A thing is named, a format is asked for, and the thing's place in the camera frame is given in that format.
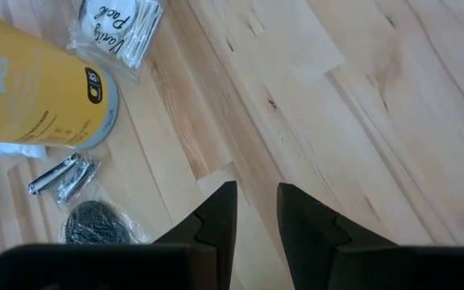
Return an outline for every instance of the wooden floor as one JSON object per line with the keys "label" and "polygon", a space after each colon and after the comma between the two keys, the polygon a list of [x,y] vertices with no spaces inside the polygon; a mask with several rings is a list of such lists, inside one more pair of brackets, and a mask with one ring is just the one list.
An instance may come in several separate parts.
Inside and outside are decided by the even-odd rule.
{"label": "wooden floor", "polygon": [[[64,48],[71,1],[0,0]],[[233,289],[292,288],[276,222],[291,182],[401,244],[464,245],[464,1],[167,0],[98,181],[152,238],[240,185]],[[54,242],[49,162],[0,157],[0,251]]]}

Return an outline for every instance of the plastic bag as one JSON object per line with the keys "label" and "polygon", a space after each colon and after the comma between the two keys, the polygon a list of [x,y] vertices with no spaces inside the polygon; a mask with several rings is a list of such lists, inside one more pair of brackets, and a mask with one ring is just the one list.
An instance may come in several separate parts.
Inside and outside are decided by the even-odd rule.
{"label": "plastic bag", "polygon": [[68,49],[109,69],[139,79],[151,40],[164,12],[158,0],[72,0],[78,18]]}
{"label": "plastic bag", "polygon": [[105,189],[93,181],[68,204],[70,214],[60,228],[59,242],[75,245],[128,245],[150,243],[144,232]]}
{"label": "plastic bag", "polygon": [[0,155],[6,156],[25,156],[29,158],[36,158],[46,160],[46,147],[40,145],[24,145],[15,143],[0,142]]}

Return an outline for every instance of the wood plank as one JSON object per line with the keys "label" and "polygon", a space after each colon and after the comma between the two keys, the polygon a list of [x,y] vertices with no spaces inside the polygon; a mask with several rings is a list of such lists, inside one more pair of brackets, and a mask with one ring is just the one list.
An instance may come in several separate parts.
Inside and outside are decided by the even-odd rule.
{"label": "wood plank", "polygon": [[158,238],[171,228],[172,220],[124,100],[119,106],[114,129],[105,143],[109,155],[100,156],[98,180],[117,204],[126,209],[153,238]]}
{"label": "wood plank", "polygon": [[147,64],[196,178],[207,176],[232,158],[187,60],[181,54],[169,18],[159,25]]}
{"label": "wood plank", "polygon": [[28,162],[14,166],[8,172],[9,182],[14,194],[14,206],[19,221],[19,231],[24,243],[50,242],[49,233],[46,232],[44,219],[46,218],[39,198],[30,198],[27,183],[31,180]]}
{"label": "wood plank", "polygon": [[[261,56],[249,48],[225,49],[224,41],[218,39],[230,28],[220,26],[217,13],[197,4],[193,8],[199,19],[208,19],[202,26],[207,27],[214,51],[221,52],[220,61],[233,82],[244,85],[238,86],[242,101],[286,173],[284,178],[379,234],[403,243],[430,242],[335,88],[321,77],[304,83],[283,69],[264,69],[268,60],[258,61]],[[391,219],[396,211],[409,219]],[[402,225],[409,231],[403,232]]]}
{"label": "wood plank", "polygon": [[408,1],[432,49],[464,94],[464,25],[440,0]]}
{"label": "wood plank", "polygon": [[37,27],[43,38],[55,44],[58,48],[65,48],[69,39],[69,28],[76,19],[77,11],[71,1],[43,1],[31,0],[32,12],[37,18]]}
{"label": "wood plank", "polygon": [[125,106],[130,111],[172,224],[176,225],[204,198],[147,66],[139,81],[143,85],[121,81],[122,90],[126,92],[123,94]]}
{"label": "wood plank", "polygon": [[[31,179],[22,180],[20,184],[15,184],[14,186],[23,186],[30,182],[30,180],[35,179],[40,174],[46,172],[47,170],[51,169],[53,166],[57,165],[61,160],[63,160],[66,156],[71,154],[71,150],[68,148],[60,149],[60,148],[48,148],[48,160],[37,160],[37,159],[28,159],[27,160],[27,170],[28,172],[21,172],[23,176],[29,176]],[[14,194],[15,191],[18,189],[13,189],[11,194]],[[55,202],[55,198],[51,193],[42,194],[40,197],[30,197],[27,196],[28,199],[32,199],[36,202],[35,206],[38,207],[34,210],[40,211],[43,215],[43,219],[41,222],[43,223],[43,227],[45,233],[47,235],[48,242],[60,242],[61,237],[59,237],[59,233],[61,231],[61,227],[65,223],[69,212],[67,210],[62,210]]]}
{"label": "wood plank", "polygon": [[283,180],[244,107],[230,76],[213,52],[187,2],[169,2],[164,21],[172,27],[201,95],[212,110],[238,178],[254,202],[280,257],[284,250],[276,223],[276,186]]}
{"label": "wood plank", "polygon": [[42,35],[37,14],[30,13],[33,11],[31,2],[8,1],[6,4],[8,5],[12,23],[15,27],[34,36],[43,36],[45,39],[47,39],[46,36],[52,37],[51,35]]}
{"label": "wood plank", "polygon": [[343,62],[341,53],[304,0],[189,0],[214,41],[245,49],[261,73],[313,83]]}
{"label": "wood plank", "polygon": [[[435,242],[464,244],[464,97],[410,6],[370,0],[309,4],[349,63],[328,77],[420,220]],[[371,17],[331,16],[352,7]]]}

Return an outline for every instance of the wipes canister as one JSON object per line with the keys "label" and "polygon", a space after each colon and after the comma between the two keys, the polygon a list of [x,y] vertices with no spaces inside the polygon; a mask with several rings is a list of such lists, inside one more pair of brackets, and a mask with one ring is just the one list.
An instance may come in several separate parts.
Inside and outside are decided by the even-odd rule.
{"label": "wipes canister", "polygon": [[92,147],[114,125],[118,99],[98,66],[0,21],[0,142]]}

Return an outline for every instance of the logo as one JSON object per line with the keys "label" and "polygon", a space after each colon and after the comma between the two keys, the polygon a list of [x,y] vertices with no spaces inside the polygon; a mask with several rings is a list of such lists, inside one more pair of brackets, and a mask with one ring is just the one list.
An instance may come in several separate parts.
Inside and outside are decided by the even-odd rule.
{"label": "logo", "polygon": [[85,68],[87,76],[87,97],[93,104],[99,104],[103,100],[102,79],[91,68]]}

